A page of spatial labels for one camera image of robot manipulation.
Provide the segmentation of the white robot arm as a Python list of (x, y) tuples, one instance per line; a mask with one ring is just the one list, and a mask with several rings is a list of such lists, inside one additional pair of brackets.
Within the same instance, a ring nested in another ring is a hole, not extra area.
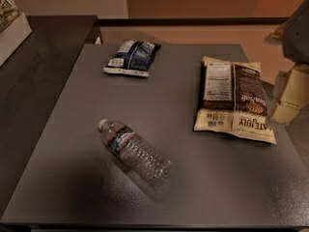
[(309, 0), (267, 38), (280, 42), (284, 57), (294, 63), (276, 76), (269, 112), (271, 121), (288, 125), (309, 102)]

